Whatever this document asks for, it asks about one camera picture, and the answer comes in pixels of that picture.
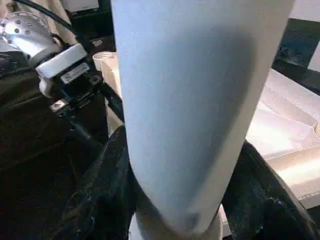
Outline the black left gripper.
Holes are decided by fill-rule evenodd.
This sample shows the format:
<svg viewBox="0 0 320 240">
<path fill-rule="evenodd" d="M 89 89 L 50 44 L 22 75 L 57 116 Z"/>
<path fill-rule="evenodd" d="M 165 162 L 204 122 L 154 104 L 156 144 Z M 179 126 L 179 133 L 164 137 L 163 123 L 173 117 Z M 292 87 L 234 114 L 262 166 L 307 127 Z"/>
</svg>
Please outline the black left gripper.
<svg viewBox="0 0 320 240">
<path fill-rule="evenodd" d="M 125 121 L 123 102 L 120 96 L 107 84 L 103 83 L 101 74 L 94 65 L 87 62 L 76 62 L 57 76 L 53 77 L 55 87 L 54 96 L 58 100 L 50 108 L 54 112 L 69 112 L 71 129 L 83 141 L 91 140 L 91 135 L 79 121 L 72 110 L 80 110 L 90 104 L 99 92 L 107 99 L 108 107 L 119 120 Z"/>
</svg>

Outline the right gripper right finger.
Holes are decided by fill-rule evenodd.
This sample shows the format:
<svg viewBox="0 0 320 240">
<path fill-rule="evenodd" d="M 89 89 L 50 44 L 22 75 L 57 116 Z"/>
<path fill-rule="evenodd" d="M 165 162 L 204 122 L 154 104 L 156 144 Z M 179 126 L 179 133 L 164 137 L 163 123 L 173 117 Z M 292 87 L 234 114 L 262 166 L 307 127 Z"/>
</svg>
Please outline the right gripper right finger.
<svg viewBox="0 0 320 240">
<path fill-rule="evenodd" d="M 234 240 L 320 238 L 320 229 L 305 207 L 247 141 L 221 203 Z"/>
</svg>

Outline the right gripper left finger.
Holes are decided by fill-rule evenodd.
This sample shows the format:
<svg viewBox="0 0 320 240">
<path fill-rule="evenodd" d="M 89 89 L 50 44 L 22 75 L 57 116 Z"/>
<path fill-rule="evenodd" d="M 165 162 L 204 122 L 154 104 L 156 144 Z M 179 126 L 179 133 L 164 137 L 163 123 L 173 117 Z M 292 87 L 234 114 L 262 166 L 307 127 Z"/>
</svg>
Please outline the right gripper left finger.
<svg viewBox="0 0 320 240">
<path fill-rule="evenodd" d="M 126 129 L 118 127 L 83 174 L 57 227 L 58 240 L 127 240 L 136 211 L 136 180 Z"/>
</svg>

